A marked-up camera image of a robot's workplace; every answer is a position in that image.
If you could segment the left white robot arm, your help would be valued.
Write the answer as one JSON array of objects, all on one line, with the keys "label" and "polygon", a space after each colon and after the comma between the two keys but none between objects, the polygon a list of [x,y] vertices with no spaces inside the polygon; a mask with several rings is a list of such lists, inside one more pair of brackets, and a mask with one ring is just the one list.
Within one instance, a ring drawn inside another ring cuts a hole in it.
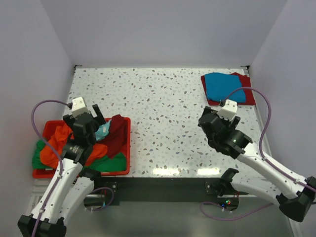
[{"label": "left white robot arm", "polygon": [[95,133],[105,124],[98,105],[93,105],[94,117],[81,99],[67,105],[71,115],[63,117],[72,130],[62,153],[57,154],[59,164],[44,195],[29,215],[21,215],[18,228],[24,237],[63,237],[66,221],[84,198],[92,192],[101,174],[83,167],[96,144]]}]

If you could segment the orange t shirt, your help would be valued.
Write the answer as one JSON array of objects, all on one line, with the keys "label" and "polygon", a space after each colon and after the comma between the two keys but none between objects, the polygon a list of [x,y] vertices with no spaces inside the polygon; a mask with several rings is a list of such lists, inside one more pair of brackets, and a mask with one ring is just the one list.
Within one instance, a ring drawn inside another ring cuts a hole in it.
[{"label": "orange t shirt", "polygon": [[[72,133],[71,129],[63,123],[62,126],[56,126],[55,132],[48,140],[48,143],[55,149],[55,151],[61,155],[64,146],[67,143],[68,136]],[[95,160],[101,159],[107,154],[108,148],[106,145],[95,144],[93,146],[93,151],[89,158],[87,159],[85,166],[90,166]],[[39,155],[40,161],[53,169],[56,169],[59,163],[57,155],[48,146],[42,149]]]}]

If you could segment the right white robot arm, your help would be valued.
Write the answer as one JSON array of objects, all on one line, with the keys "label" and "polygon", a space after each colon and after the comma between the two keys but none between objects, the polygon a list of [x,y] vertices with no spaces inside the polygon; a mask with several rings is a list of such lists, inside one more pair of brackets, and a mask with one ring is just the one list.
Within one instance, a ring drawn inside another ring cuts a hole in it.
[{"label": "right white robot arm", "polygon": [[216,152],[236,159],[258,172],[267,183],[244,181],[239,171],[227,169],[221,176],[223,187],[231,187],[276,205],[288,218],[302,222],[316,198],[316,179],[304,177],[286,168],[267,154],[260,154],[259,146],[236,129],[240,117],[224,119],[217,110],[206,106],[198,126],[207,137],[208,145]]}]

